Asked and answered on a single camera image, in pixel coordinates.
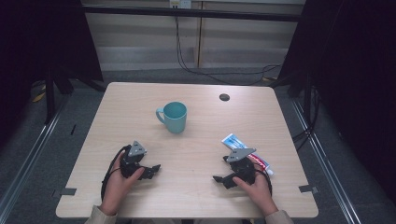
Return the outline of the metal floor rail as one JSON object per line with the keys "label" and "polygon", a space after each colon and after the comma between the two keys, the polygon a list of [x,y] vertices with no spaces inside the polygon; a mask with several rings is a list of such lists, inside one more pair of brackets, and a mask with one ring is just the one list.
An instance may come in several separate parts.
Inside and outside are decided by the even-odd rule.
{"label": "metal floor rail", "polygon": [[332,164],[322,146],[320,141],[318,140],[317,135],[314,131],[310,131],[307,139],[309,140],[309,144],[312,147],[316,157],[318,159],[318,163],[326,176],[330,188],[332,189],[332,193],[338,202],[344,217],[348,224],[361,224],[361,219],[355,209],[355,206],[350,201],[350,198],[347,195],[346,190],[341,184],[336,172],[334,171]]}
{"label": "metal floor rail", "polygon": [[58,120],[68,101],[68,98],[64,98],[59,103],[59,108],[55,111],[49,122],[42,128],[40,135],[35,140],[35,143],[31,147],[29,154],[24,159],[21,167],[18,169],[15,178],[5,191],[4,195],[0,198],[0,224],[6,223],[7,218],[11,213],[16,201],[18,200],[30,173],[32,173],[40,154],[42,153],[45,145],[49,141],[55,127],[57,126]]}

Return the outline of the black curtain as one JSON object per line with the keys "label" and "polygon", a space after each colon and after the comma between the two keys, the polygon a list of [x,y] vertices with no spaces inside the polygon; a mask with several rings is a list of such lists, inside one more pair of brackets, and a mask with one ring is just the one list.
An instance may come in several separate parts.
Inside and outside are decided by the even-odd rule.
{"label": "black curtain", "polygon": [[305,0],[279,79],[312,83],[396,204],[396,0]]}
{"label": "black curtain", "polygon": [[32,85],[103,79],[82,0],[0,0],[0,146],[12,135]]}

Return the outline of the teal cup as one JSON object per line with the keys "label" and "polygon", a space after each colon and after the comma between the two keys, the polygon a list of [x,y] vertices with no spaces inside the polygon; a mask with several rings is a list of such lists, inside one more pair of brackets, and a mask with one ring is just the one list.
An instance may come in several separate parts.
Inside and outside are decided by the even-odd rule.
{"label": "teal cup", "polygon": [[181,102],[171,102],[156,110],[156,117],[170,133],[182,133],[186,127],[187,107]]}

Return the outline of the person's left hand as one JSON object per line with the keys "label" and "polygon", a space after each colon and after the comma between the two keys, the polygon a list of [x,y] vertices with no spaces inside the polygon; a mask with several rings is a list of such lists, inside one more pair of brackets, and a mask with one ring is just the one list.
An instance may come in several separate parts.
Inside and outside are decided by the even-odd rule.
{"label": "person's left hand", "polygon": [[107,216],[115,216],[124,198],[131,190],[134,183],[144,173],[144,168],[139,168],[131,176],[125,178],[120,171],[120,159],[124,152],[115,159],[110,170],[110,176],[106,183],[106,190],[99,209]]}

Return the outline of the wall power outlet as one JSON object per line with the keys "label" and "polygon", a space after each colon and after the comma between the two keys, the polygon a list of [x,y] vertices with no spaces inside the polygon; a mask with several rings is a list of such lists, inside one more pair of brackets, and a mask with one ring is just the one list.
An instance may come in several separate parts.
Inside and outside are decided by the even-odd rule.
{"label": "wall power outlet", "polygon": [[170,8],[191,9],[191,0],[169,0]]}

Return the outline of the person's right hand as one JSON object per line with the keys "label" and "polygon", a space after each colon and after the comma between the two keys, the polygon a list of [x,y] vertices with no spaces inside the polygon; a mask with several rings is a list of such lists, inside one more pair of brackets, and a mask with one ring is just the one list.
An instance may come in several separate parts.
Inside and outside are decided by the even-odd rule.
{"label": "person's right hand", "polygon": [[255,168],[255,182],[251,185],[243,181],[241,178],[235,176],[233,182],[241,189],[243,189],[251,201],[262,211],[265,217],[272,215],[278,211],[278,208],[272,198],[269,190],[269,185],[266,177],[263,174],[261,166],[251,157]]}

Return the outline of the toothpaste tube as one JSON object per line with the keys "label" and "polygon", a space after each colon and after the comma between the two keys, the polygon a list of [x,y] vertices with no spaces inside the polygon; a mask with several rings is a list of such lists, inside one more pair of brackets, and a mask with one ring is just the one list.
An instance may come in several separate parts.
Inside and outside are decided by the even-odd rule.
{"label": "toothpaste tube", "polygon": [[[248,146],[244,144],[235,134],[230,133],[225,138],[221,140],[221,142],[228,147],[229,149],[236,148],[247,148]],[[262,169],[264,169],[268,175],[273,175],[274,172],[271,169],[270,164],[262,158],[257,152],[253,152],[250,154],[250,157],[254,159]]]}

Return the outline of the black horizontal bar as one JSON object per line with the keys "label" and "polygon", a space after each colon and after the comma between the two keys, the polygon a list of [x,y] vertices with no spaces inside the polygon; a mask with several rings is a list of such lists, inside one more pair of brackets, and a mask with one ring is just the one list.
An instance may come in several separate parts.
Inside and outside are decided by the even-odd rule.
{"label": "black horizontal bar", "polygon": [[104,5],[83,5],[82,8],[87,13],[191,17],[191,18],[250,20],[250,21],[298,22],[302,18],[300,15],[291,15],[291,14],[234,12],[234,11],[206,10],[206,9],[183,9],[183,8],[174,9],[174,8],[161,8],[161,7],[111,7]]}

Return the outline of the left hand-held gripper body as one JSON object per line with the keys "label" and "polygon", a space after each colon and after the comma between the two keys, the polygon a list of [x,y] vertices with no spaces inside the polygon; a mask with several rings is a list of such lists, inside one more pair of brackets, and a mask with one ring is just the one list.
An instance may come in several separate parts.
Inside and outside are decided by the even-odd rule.
{"label": "left hand-held gripper body", "polygon": [[123,148],[124,154],[120,159],[121,174],[128,178],[140,168],[139,162],[144,158],[147,151],[137,142]]}

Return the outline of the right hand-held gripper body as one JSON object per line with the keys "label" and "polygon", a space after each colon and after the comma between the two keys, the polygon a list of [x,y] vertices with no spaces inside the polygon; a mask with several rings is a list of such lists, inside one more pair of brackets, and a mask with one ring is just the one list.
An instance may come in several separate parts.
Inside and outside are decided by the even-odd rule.
{"label": "right hand-held gripper body", "polygon": [[249,184],[254,183],[255,167],[248,156],[255,151],[255,148],[236,148],[229,155],[233,174]]}

